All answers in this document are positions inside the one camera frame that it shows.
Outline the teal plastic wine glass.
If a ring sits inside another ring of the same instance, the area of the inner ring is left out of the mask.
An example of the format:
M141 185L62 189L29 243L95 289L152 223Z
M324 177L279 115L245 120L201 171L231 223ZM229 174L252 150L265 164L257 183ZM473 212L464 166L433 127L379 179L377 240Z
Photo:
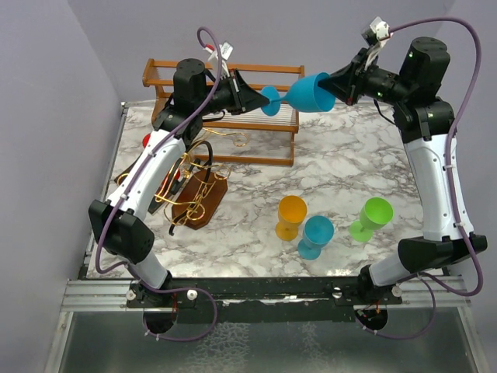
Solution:
M302 240L297 245L304 260L316 260L322 249L329 244L335 233L331 220L323 215L310 217L304 226Z

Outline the wooden wine glass rack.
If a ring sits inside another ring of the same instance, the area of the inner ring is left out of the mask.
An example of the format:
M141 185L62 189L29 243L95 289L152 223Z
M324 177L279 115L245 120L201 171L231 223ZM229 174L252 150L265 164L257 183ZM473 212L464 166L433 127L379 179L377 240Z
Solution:
M149 58L144 68L142 83L144 87L155 88L156 100L151 119L154 120L159 109L165 107L167 99L172 94L172 80L161 78L160 71L175 70L178 61L159 61ZM228 63L229 71L238 69L240 72L255 75L269 74L296 75L305 77L305 66L282 66L264 64L232 64ZM266 116L260 109L243 115L226 113L224 119L205 122L203 128L213 137L214 160L219 162L236 162L257 165L292 166L294 164L295 136L299 131L300 112L286 102L281 103L280 111L275 116ZM242 132L241 140L228 140L228 137L215 134L214 131L226 134L228 131Z

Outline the green plastic wine glass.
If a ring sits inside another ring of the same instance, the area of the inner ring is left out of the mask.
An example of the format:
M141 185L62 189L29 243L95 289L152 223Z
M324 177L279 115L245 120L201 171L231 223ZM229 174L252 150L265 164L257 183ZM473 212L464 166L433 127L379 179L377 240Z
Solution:
M360 211L360 218L349 227L349 233L357 242L368 242L374 232L382 229L394 216L391 204L381 197L366 201Z

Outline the black mounting rail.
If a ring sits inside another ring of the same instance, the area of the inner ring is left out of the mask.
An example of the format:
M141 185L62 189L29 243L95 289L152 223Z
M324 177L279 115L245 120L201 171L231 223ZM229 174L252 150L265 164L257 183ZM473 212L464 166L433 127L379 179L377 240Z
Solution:
M131 284L127 307L179 322L352 322L354 309L401 304L386 288L367 297L357 277L177 277L162 295Z

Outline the blue plastic wine glass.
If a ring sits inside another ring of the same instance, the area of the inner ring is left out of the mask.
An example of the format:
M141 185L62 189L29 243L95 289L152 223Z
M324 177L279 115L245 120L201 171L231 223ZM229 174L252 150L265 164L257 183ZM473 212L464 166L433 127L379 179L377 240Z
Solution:
M275 116L283 101L303 113L329 112L335 105L335 96L318 85L326 78L326 72L300 78L284 96L281 96L274 86L265 86L261 94L269 100L269 104L261 108L262 112L267 116Z

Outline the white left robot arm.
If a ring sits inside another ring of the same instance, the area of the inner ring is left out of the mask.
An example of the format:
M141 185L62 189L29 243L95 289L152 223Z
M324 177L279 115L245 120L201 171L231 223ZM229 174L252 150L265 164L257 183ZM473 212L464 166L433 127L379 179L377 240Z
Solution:
M238 70L207 84L209 71L194 58L180 61L173 75L172 102L155 118L148 145L126 179L105 201L94 200L89 217L98 251L122 258L147 284L144 296L154 306L171 299L170 272L152 251L155 236L144 223L148 207L166 173L193 143L203 116L225 110L239 115L269 104Z

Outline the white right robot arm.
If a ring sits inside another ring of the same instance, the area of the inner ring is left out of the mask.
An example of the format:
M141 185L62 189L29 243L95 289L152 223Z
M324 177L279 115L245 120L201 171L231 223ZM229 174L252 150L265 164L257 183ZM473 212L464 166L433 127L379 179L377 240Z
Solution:
M477 235L465 211L457 172L454 109L437 93L450 63L444 42L419 37L411 42L399 72L368 64L363 48L344 68L318 85L352 106L367 96L393 108L423 210L422 236L402 239L396 253L365 269L358 298L373 304L386 286L410 275L475 260L488 241Z

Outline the orange plastic wine glass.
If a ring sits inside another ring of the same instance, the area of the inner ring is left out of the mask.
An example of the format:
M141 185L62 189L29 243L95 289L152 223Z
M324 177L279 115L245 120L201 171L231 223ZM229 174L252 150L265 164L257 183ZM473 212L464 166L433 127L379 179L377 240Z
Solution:
M295 239L307 212L307 205L299 196L289 195L281 199L278 205L278 223L275 227L277 237L283 241Z

